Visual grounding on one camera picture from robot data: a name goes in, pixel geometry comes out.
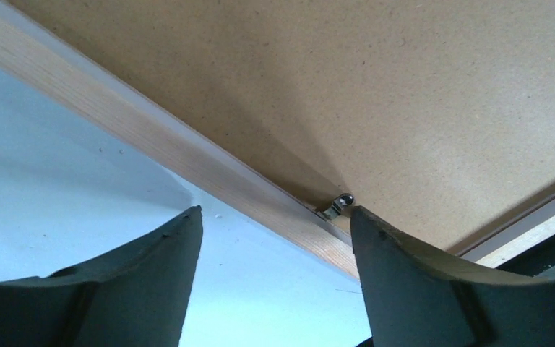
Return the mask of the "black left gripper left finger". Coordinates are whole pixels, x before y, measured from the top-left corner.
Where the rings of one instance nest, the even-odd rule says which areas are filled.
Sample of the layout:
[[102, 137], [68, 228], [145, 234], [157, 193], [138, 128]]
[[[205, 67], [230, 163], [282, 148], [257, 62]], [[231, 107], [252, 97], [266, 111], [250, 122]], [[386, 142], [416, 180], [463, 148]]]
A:
[[0, 346], [177, 346], [202, 209], [47, 277], [0, 282]]

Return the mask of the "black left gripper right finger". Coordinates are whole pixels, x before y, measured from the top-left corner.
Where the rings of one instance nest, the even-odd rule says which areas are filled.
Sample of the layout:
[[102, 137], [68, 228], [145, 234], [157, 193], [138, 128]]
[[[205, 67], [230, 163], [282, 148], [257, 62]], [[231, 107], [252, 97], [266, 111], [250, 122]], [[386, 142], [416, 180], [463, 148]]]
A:
[[461, 259], [362, 206], [350, 231], [366, 346], [555, 346], [555, 278]]

